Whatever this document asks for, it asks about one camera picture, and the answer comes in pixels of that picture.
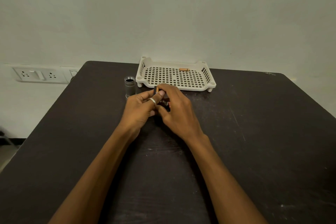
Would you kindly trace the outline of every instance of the plastic tray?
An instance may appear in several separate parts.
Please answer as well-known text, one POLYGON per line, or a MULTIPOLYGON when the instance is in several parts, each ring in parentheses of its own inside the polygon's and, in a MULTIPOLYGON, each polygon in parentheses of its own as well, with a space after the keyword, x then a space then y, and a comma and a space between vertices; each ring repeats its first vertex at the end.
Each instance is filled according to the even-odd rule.
POLYGON ((154 62, 149 57, 141 57, 135 80, 138 87, 145 84, 149 88, 167 83, 180 90, 211 92, 216 87, 216 82, 205 61, 195 64, 169 63, 154 62), (180 71, 180 68, 190 69, 190 71, 180 71))

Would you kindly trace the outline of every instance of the person's right hand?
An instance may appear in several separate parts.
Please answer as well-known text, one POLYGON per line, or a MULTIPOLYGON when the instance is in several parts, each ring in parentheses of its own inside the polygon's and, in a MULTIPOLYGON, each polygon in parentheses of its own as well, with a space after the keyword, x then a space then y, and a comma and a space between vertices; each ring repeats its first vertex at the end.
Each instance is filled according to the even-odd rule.
POLYGON ((202 132, 190 100, 176 86, 160 84, 157 87, 164 90, 170 99, 170 112, 156 105, 164 124, 186 143, 203 140, 206 136, 202 132))

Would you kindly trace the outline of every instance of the person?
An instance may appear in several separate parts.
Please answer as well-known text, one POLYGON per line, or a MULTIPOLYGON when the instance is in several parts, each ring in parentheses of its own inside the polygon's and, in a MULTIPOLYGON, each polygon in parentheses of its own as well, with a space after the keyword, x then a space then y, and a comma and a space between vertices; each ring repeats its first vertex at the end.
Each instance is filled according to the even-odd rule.
POLYGON ((119 125, 49 224, 98 222, 107 191, 127 147, 155 110, 164 124, 190 148, 205 180, 218 222, 267 223, 218 157, 200 127, 190 100, 175 86, 160 84, 158 88, 160 91, 154 96, 150 90, 128 98, 119 125), (156 105, 165 93, 170 99, 170 112, 156 105))

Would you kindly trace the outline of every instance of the gray metal tube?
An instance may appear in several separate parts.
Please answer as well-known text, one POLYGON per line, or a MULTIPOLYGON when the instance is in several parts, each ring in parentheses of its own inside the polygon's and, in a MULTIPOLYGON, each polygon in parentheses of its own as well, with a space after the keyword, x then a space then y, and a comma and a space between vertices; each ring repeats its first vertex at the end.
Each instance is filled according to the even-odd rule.
POLYGON ((126 90, 126 98, 131 95, 135 95, 135 78, 133 76, 126 76, 125 79, 125 90, 126 90))

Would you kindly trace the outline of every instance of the person's left hand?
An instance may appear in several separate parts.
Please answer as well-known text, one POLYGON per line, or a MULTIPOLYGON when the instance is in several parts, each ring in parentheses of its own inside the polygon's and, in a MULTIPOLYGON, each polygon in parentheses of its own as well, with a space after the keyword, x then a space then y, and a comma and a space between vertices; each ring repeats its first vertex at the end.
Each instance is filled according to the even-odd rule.
POLYGON ((160 90, 153 96, 153 91, 145 91, 129 96, 127 99, 124 114, 118 127, 130 135, 131 141, 138 136, 140 128, 142 128, 148 118, 155 115, 155 104, 150 98, 153 98, 158 104, 165 95, 165 92, 160 90))

